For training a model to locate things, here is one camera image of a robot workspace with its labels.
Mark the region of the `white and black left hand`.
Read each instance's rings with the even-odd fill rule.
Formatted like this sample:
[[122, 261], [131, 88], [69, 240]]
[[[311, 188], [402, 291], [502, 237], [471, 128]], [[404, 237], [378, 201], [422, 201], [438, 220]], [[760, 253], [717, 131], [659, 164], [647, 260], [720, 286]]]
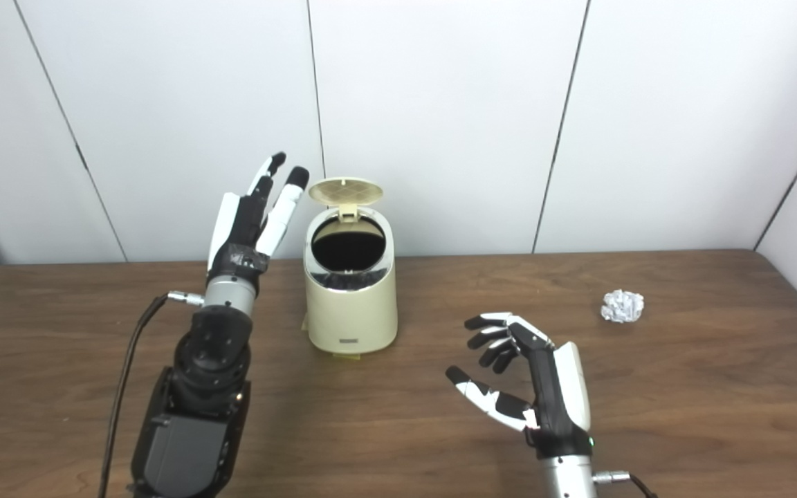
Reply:
[[223, 195], [208, 256], [208, 283], [225, 275], [255, 282], [268, 271], [310, 179], [306, 168], [292, 168], [269, 208], [274, 177], [285, 161], [284, 152], [270, 156], [254, 174], [246, 193]]

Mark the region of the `white and black right hand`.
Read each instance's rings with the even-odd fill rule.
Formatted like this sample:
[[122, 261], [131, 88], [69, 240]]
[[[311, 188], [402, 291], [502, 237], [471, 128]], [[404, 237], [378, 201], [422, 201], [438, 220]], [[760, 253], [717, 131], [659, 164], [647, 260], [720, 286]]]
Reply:
[[534, 398], [503, 393], [476, 381], [457, 366], [449, 379], [468, 401], [497, 422], [523, 433], [538, 459], [590, 457], [591, 413], [578, 347], [560, 347], [547, 334], [512, 312], [485, 313], [464, 322], [474, 331], [467, 346], [482, 348], [479, 365], [497, 374], [515, 358], [527, 360]]

